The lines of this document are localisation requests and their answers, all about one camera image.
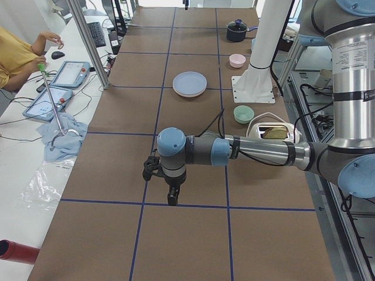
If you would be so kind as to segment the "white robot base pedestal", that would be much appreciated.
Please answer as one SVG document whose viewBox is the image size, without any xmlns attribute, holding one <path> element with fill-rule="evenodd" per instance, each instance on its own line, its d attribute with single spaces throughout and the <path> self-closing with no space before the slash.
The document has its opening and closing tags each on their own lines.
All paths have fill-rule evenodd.
<svg viewBox="0 0 375 281">
<path fill-rule="evenodd" d="M 293 5 L 293 0 L 265 1 L 248 69 L 231 78 L 235 103 L 275 103 L 271 65 Z"/>
</svg>

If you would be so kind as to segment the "person's hand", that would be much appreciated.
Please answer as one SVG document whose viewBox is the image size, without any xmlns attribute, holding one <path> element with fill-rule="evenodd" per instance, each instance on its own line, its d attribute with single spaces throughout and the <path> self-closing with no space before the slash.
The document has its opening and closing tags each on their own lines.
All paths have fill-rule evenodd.
<svg viewBox="0 0 375 281">
<path fill-rule="evenodd" d="M 55 44 L 58 44 L 58 49 L 62 49 L 64 46 L 64 43 L 61 40 L 61 37 L 57 35 L 56 33 L 49 32 L 49 31 L 44 31 L 39 34 L 40 38 L 42 38 L 44 41 L 51 41 Z"/>
</svg>

